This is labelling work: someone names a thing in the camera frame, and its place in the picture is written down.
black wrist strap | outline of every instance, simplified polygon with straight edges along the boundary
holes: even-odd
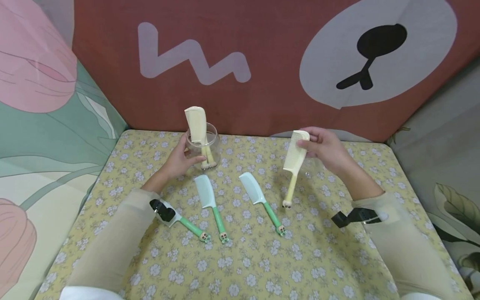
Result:
[[[338,212],[332,217],[332,221],[338,228],[343,228],[350,223],[365,222],[366,224],[380,223],[381,220],[373,209],[354,208],[348,216],[342,212]]]
[[[165,205],[163,205],[163,203],[158,199],[153,199],[150,201],[150,206],[152,207],[153,211],[157,213],[165,222],[170,222],[175,216],[175,211],[170,207],[165,207]]]

beige sleeve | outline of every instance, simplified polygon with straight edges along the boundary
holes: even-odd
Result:
[[[450,276],[437,251],[393,195],[385,193],[354,201],[352,205],[373,209],[382,219],[387,218],[364,227],[392,274],[400,296],[419,292],[444,300],[454,298]]]
[[[135,251],[155,218],[150,206],[154,192],[134,189],[107,226],[87,248],[67,286],[84,286],[118,293]]]

left hand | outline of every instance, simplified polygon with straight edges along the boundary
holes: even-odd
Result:
[[[179,143],[173,148],[167,161],[163,164],[160,170],[147,180],[142,186],[142,189],[160,194],[169,180],[185,174],[191,166],[206,160],[205,156],[187,158],[186,155],[188,154],[188,151],[185,151],[185,149],[187,149],[186,133],[181,136]]]

white oval shape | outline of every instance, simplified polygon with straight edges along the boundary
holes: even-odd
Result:
[[[357,41],[369,29],[401,24],[407,39],[396,50],[374,59],[373,87],[336,84],[359,72],[367,59]],[[300,82],[315,101],[342,108],[391,99],[427,77],[453,45],[456,16],[445,0],[361,0],[336,15],[311,40],[300,63]]]

pink flower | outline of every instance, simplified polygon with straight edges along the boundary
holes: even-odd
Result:
[[[3,0],[0,15],[0,102],[36,113],[61,108],[75,91],[72,50],[31,0]]]
[[[35,243],[35,227],[25,211],[0,198],[0,298],[18,282]]]

